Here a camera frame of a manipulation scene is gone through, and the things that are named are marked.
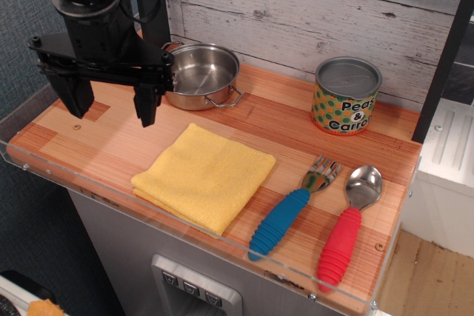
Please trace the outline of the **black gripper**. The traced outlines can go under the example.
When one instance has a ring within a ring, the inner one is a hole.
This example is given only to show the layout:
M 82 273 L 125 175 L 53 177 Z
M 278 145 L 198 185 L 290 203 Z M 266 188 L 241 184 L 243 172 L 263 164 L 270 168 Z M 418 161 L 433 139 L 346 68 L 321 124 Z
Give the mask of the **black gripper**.
M 161 97 L 174 89 L 173 55 L 142 39 L 120 9 L 64 21 L 65 32 L 34 36 L 28 46 L 68 111 L 83 118 L 92 106 L 88 80 L 129 85 L 135 86 L 133 102 L 141 125 L 153 125 Z

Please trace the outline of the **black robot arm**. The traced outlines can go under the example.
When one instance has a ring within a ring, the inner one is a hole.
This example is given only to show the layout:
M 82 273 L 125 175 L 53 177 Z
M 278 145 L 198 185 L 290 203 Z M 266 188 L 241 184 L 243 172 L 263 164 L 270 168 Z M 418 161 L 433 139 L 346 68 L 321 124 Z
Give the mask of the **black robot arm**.
M 147 43 L 136 24 L 152 21 L 164 0 L 52 0 L 66 31 L 34 36 L 45 75 L 69 112 L 82 118 L 94 102 L 92 82 L 131 86 L 143 127 L 154 124 L 161 97 L 173 91 L 174 57 Z

